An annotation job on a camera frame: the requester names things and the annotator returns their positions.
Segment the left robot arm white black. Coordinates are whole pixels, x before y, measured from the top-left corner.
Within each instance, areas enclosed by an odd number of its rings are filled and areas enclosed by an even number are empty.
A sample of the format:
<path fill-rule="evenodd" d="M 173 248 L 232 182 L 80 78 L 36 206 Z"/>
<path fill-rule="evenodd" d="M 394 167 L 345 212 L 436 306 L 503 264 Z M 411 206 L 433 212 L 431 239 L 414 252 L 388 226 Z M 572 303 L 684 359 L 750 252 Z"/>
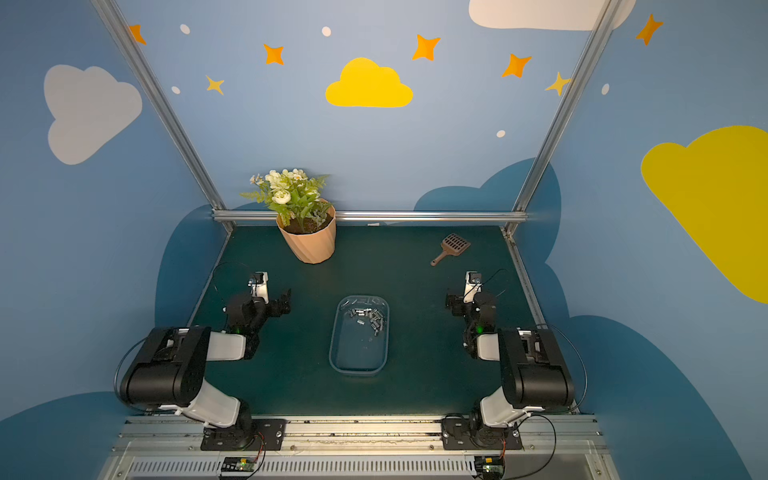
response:
<path fill-rule="evenodd" d="M 269 300 L 244 293 L 227 306 L 223 332 L 210 326 L 156 327 L 142 341 L 117 389 L 122 402 L 171 411 L 203 425 L 202 451 L 278 451 L 286 421 L 255 420 L 248 403 L 214 387 L 208 364 L 253 358 L 260 331 L 271 318 L 291 311 L 291 292 Z"/>

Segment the aluminium frame post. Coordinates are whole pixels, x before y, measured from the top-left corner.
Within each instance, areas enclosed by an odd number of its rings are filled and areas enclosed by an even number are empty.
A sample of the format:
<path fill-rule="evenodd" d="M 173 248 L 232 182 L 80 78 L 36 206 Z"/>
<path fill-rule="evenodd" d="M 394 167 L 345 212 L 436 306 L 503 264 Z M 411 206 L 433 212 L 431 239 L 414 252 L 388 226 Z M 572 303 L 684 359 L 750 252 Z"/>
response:
<path fill-rule="evenodd" d="M 173 111 L 171 103 L 148 60 L 142 53 L 141 44 L 134 39 L 117 2 L 93 0 L 91 4 L 158 114 L 183 161 L 211 206 L 212 211 L 226 210 L 227 207 L 221 195 L 185 132 L 178 116 Z"/>
<path fill-rule="evenodd" d="M 523 182 L 521 190 L 516 198 L 512 212 L 521 214 L 523 220 L 507 222 L 503 233 L 507 239 L 512 239 L 517 225 L 527 220 L 527 210 L 535 192 L 549 166 L 554 153 L 562 139 L 568 123 L 574 114 L 579 100 L 589 83 L 589 80 L 600 60 L 600 57 L 614 30 L 614 23 L 619 15 L 623 1 L 605 1 L 600 10 L 597 21 L 586 45 L 574 68 L 571 82 L 567 86 L 560 101 L 552 123 L 547 131 L 541 148 Z"/>

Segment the controller board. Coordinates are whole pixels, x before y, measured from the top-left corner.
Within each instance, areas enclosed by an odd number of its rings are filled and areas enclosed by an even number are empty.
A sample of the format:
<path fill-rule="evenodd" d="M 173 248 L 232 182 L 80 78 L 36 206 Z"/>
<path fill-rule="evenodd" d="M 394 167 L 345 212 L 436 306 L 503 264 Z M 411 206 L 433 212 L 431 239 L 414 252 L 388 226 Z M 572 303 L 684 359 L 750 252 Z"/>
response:
<path fill-rule="evenodd" d="M 500 456 L 475 456 L 474 479 L 501 480 L 505 473 L 505 463 Z"/>
<path fill-rule="evenodd" d="M 221 463 L 221 478 L 249 478 L 257 467 L 255 456 L 225 457 Z"/>

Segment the aluminium back crossbar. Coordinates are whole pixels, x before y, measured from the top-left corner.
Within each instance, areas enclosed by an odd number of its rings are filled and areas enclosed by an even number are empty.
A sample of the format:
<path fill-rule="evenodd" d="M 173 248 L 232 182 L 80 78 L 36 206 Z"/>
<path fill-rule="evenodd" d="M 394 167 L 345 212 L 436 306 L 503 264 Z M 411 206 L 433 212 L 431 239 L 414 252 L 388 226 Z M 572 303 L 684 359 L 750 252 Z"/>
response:
<path fill-rule="evenodd" d="M 213 210 L 213 218 L 219 222 L 271 221 L 277 219 L 272 211 L 257 210 Z M 523 223 L 525 212 L 427 212 L 427 211 L 337 211 L 336 218 L 342 222 L 436 222 L 436 223 Z"/>

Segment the right controller board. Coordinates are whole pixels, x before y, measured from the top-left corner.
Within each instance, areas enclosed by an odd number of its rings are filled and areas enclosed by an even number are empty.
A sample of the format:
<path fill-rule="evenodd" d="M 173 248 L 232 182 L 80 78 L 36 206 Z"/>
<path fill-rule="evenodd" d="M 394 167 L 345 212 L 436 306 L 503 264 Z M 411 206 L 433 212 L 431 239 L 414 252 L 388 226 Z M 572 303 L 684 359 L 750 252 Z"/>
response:
<path fill-rule="evenodd" d="M 501 480 L 505 473 L 505 463 L 500 456 L 475 456 L 474 479 Z"/>

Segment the pile of chrome sockets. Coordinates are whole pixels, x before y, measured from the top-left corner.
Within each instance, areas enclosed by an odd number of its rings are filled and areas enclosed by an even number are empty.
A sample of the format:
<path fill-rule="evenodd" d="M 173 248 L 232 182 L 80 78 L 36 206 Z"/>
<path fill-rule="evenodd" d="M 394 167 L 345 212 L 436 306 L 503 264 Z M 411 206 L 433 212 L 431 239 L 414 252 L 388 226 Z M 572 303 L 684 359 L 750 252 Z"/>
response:
<path fill-rule="evenodd" d="M 375 308 L 352 308 L 347 312 L 347 316 L 359 325 L 369 326 L 374 336 L 383 331 L 386 323 L 384 314 Z"/>

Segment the left controller board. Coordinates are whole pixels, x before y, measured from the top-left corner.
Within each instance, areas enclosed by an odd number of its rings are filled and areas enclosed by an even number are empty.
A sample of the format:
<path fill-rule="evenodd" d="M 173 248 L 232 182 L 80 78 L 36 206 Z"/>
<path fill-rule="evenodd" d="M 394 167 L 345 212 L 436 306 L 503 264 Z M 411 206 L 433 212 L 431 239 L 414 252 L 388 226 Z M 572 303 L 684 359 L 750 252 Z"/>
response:
<path fill-rule="evenodd" d="M 249 478 L 257 467 L 255 456 L 225 457 L 221 463 L 221 478 Z"/>

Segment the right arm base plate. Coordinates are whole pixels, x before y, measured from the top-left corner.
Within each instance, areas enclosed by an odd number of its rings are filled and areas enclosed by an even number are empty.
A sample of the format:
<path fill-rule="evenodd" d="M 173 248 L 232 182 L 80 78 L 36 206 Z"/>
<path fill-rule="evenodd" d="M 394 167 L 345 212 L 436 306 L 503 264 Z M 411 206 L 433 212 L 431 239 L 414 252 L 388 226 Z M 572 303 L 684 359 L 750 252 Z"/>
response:
<path fill-rule="evenodd" d="M 520 434 L 512 428 L 486 426 L 475 417 L 448 415 L 441 419 L 445 450 L 521 450 Z"/>

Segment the terracotta flower pot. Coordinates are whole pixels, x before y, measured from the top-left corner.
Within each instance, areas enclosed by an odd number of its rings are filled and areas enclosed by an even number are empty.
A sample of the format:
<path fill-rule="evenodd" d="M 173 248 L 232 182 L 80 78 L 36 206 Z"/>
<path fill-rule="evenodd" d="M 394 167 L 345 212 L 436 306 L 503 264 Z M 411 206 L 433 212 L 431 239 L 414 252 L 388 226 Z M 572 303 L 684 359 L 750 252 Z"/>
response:
<path fill-rule="evenodd" d="M 288 232 L 282 219 L 277 217 L 277 225 L 286 243 L 296 257 L 306 264 L 320 264 L 330 259 L 336 247 L 336 210 L 328 209 L 329 220 L 314 233 L 294 234 Z"/>

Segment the left aluminium frame post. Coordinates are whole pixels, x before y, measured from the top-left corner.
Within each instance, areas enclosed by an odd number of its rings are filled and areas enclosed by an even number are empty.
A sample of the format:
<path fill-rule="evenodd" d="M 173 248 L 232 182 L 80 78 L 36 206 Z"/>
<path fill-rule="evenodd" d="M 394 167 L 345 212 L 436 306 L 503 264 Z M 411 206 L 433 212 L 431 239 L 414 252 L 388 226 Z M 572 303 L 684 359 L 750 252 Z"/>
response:
<path fill-rule="evenodd" d="M 117 2 L 93 0 L 91 4 L 158 114 L 183 161 L 211 206 L 212 211 L 226 210 L 227 207 L 221 195 L 185 132 L 178 116 L 173 111 L 171 103 L 148 60 L 142 53 L 141 44 L 134 39 Z"/>

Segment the white flowers green plant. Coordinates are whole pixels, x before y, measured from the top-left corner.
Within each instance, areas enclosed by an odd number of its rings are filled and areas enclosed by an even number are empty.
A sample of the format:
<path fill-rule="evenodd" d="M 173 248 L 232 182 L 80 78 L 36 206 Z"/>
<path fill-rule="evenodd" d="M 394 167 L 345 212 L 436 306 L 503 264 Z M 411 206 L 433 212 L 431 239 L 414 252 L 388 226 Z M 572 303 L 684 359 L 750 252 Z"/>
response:
<path fill-rule="evenodd" d="M 279 226 L 286 232 L 312 234 L 326 227 L 333 217 L 331 203 L 322 198 L 326 179 L 326 175 L 310 177 L 298 168 L 270 170 L 264 176 L 252 176 L 254 189 L 240 196 L 275 212 Z"/>

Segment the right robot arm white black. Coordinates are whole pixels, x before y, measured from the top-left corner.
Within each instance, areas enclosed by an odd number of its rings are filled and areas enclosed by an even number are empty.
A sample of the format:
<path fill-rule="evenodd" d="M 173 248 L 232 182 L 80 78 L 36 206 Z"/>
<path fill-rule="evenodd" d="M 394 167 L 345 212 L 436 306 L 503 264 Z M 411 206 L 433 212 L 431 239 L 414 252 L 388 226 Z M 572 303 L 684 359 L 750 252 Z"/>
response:
<path fill-rule="evenodd" d="M 548 329 L 503 329 L 496 326 L 496 296 L 448 294 L 446 308 L 465 321 L 463 347 L 473 359 L 499 365 L 500 386 L 476 401 L 467 416 L 441 421 L 446 450 L 520 450 L 519 427 L 534 413 L 569 407 L 572 377 Z"/>

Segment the clear plastic storage box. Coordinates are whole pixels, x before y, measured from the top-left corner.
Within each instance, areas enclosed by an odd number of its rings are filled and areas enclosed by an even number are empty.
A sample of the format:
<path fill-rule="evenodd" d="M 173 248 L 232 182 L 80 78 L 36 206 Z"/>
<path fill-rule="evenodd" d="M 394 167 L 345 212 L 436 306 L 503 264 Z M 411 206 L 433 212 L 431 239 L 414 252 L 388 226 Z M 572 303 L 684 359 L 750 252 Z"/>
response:
<path fill-rule="evenodd" d="M 347 316 L 352 308 L 375 308 L 386 317 L 383 331 L 374 336 L 369 326 L 355 323 Z M 386 365 L 389 348 L 390 308 L 385 299 L 374 295 L 349 295 L 337 305 L 333 324 L 329 363 L 340 374 L 368 377 L 377 375 Z"/>

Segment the aluminium front rail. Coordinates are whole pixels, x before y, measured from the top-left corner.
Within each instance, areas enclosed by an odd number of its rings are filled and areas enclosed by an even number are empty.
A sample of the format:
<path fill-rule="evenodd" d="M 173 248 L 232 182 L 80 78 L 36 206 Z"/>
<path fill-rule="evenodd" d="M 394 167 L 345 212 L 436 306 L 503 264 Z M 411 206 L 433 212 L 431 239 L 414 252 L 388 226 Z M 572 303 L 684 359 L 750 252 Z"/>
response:
<path fill-rule="evenodd" d="M 241 479 L 474 479 L 475 456 L 500 456 L 503 478 L 616 479 L 593 416 L 535 416 L 519 427 L 521 450 L 445 450 L 440 415 L 259 416 L 287 420 L 279 451 L 202 451 L 201 425 L 171 416 L 130 417 L 102 479 L 221 478 L 225 457 L 255 456 Z"/>

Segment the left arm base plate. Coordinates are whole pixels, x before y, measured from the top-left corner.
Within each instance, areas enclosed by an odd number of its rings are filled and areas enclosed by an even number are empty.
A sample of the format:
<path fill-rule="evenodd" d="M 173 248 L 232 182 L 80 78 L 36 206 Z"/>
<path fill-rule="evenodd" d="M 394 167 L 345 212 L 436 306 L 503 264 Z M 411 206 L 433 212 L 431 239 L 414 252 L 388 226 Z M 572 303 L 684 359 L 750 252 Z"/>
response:
<path fill-rule="evenodd" d="M 200 445 L 202 451 L 279 451 L 285 438 L 287 420 L 251 419 L 244 427 L 206 427 Z"/>

